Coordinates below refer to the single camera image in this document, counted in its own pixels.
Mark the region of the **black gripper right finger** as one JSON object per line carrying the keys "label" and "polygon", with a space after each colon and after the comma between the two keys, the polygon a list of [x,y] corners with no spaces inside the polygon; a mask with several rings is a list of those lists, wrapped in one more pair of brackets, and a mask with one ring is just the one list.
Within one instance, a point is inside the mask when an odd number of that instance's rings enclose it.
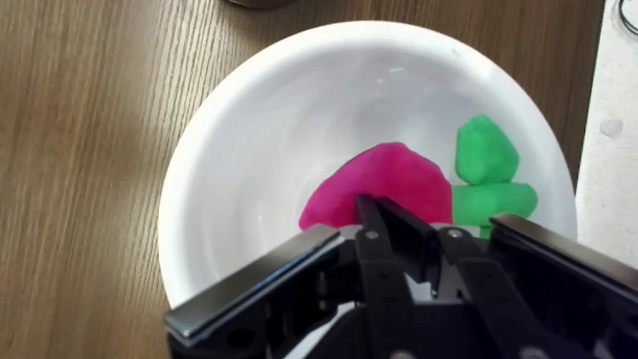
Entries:
{"label": "black gripper right finger", "polygon": [[546,259],[562,271],[638,305],[638,271],[634,267],[516,216],[498,216],[492,218],[492,224],[500,243]]}

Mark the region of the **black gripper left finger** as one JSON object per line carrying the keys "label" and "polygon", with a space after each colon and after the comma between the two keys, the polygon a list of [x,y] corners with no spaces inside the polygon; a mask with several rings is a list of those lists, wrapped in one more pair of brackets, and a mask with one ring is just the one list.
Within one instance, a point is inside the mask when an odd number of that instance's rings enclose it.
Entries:
{"label": "black gripper left finger", "polygon": [[177,343],[195,347],[241,309],[309,267],[337,239],[337,230],[313,226],[171,309],[165,315],[167,333]]}

